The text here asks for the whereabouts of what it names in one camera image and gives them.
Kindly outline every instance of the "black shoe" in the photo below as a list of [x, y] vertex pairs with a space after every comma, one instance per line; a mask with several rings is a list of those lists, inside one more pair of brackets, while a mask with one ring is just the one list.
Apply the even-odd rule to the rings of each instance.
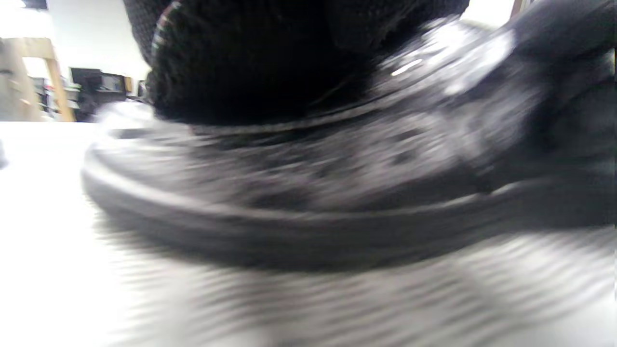
[[[117, 221], [213, 260], [294, 269], [613, 224], [612, 3], [544, 0], [494, 33], [434, 22], [300, 120], [190, 125], [116, 104], [85, 189]], [[598, 40], [568, 46], [566, 24]]]

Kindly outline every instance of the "computer monitor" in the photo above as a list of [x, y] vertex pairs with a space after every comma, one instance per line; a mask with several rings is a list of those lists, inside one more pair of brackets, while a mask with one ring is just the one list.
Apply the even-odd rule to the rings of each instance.
[[23, 4], [27, 9], [46, 10], [47, 0], [23, 0]]
[[103, 72], [99, 69], [82, 69], [77, 67], [71, 68], [71, 76], [73, 83], [81, 85], [82, 89], [98, 90], [102, 81]]
[[122, 75], [112, 73], [102, 74], [102, 83], [99, 91], [114, 91], [126, 95], [126, 80]]
[[45, 94], [45, 78], [30, 77], [35, 86], [36, 94]]

